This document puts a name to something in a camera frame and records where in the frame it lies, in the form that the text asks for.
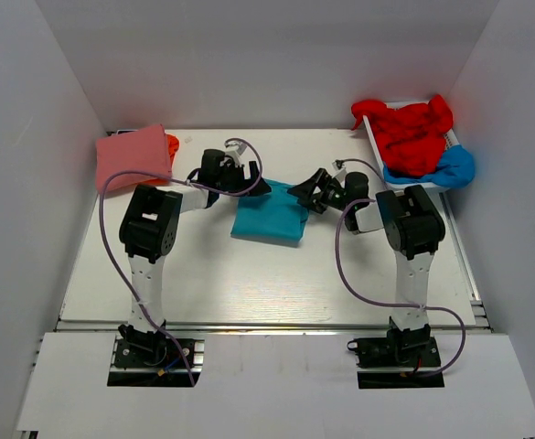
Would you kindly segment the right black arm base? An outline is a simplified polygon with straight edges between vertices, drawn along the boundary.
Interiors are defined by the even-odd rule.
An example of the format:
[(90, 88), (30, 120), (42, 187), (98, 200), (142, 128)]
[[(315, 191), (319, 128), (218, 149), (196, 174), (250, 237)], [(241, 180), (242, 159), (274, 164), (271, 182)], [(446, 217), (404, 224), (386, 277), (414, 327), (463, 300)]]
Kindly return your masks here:
[(431, 327), (401, 331), (385, 337), (354, 338), (347, 350), (357, 357), (361, 390), (437, 389), (444, 386), (442, 361)]

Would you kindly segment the teal t-shirt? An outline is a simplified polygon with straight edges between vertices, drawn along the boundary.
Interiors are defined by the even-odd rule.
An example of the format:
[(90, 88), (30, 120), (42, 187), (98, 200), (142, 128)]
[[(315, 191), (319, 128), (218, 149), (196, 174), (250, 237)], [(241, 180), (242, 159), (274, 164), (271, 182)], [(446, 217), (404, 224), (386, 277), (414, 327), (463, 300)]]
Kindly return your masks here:
[(287, 193), (292, 186), (267, 179), (271, 191), (240, 198), (230, 235), (237, 239), (297, 246), (304, 236), (309, 211)]

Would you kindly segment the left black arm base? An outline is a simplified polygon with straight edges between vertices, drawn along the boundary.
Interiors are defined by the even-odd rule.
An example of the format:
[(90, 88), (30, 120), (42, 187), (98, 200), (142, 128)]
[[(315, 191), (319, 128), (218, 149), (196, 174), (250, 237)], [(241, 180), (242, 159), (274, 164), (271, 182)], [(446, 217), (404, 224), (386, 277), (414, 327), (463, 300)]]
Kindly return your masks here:
[(180, 338), (173, 342), (159, 331), (140, 332), (118, 327), (109, 368), (109, 387), (192, 388), (203, 366), (204, 341)]

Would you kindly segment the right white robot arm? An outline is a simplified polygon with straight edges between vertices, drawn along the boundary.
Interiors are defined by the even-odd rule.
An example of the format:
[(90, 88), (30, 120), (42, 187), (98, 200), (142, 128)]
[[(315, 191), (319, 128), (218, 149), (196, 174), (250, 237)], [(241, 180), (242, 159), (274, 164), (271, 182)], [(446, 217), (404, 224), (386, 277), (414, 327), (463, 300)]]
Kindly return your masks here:
[[(361, 172), (341, 170), (331, 176), (318, 169), (287, 193), (314, 213), (341, 212), (335, 230), (335, 261), (341, 282), (357, 299), (391, 311), (388, 335), (410, 348), (427, 342), (431, 327), (427, 315), (429, 272), (445, 236), (442, 216), (420, 185), (398, 195), (391, 190), (369, 195), (369, 178)], [(369, 299), (349, 284), (341, 265), (340, 232), (357, 235), (383, 230), (395, 255), (396, 286), (392, 302)]]

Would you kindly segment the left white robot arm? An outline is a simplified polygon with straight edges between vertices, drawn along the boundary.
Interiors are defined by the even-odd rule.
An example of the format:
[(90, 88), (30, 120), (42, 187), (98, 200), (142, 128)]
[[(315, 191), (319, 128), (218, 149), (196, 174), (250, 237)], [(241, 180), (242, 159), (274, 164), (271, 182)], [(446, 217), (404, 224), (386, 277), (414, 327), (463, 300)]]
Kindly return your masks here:
[[(180, 215), (212, 207), (223, 194), (258, 197), (271, 192), (256, 160), (245, 166), (241, 156), (250, 145), (231, 138), (223, 150), (204, 151), (199, 168), (184, 185), (171, 190), (140, 184), (134, 189), (121, 227), (120, 241), (128, 256), (134, 290), (127, 328), (122, 331), (156, 333), (166, 320), (162, 280), (166, 256), (174, 247)], [(244, 169), (250, 176), (246, 177)]]

